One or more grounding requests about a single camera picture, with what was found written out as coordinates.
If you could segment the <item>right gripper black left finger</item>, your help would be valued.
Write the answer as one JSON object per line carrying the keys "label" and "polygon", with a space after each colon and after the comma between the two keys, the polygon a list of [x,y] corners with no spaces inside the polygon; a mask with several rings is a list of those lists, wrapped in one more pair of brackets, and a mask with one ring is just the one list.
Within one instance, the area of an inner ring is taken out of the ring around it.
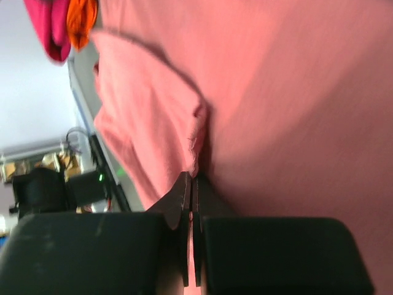
{"label": "right gripper black left finger", "polygon": [[145,212],[25,216],[1,248],[1,293],[182,294],[191,182],[181,173]]}

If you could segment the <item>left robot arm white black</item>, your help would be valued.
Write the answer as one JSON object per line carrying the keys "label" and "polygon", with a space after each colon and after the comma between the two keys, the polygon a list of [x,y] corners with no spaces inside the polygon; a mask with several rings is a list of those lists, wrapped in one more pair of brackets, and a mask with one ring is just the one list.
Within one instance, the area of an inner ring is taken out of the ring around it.
{"label": "left robot arm white black", "polygon": [[10,183],[15,205],[9,208],[9,213],[19,219],[27,214],[75,211],[109,196],[104,175],[95,170],[66,181],[61,172],[37,167],[28,174],[14,176]]}

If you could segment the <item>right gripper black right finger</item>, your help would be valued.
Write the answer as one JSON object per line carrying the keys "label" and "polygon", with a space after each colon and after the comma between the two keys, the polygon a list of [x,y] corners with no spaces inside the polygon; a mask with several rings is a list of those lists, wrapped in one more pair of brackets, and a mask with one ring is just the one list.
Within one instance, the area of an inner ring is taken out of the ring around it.
{"label": "right gripper black right finger", "polygon": [[333,218],[241,217],[192,182],[195,282],[203,294],[373,294],[349,229]]}

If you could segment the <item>salmon pink t-shirt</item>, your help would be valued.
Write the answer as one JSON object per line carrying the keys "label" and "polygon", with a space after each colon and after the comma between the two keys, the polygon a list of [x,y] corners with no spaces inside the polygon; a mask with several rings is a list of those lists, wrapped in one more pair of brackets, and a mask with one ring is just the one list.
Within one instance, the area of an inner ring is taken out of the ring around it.
{"label": "salmon pink t-shirt", "polygon": [[239,213],[326,216],[392,293],[392,2],[101,1],[95,124],[145,208],[202,171]]}

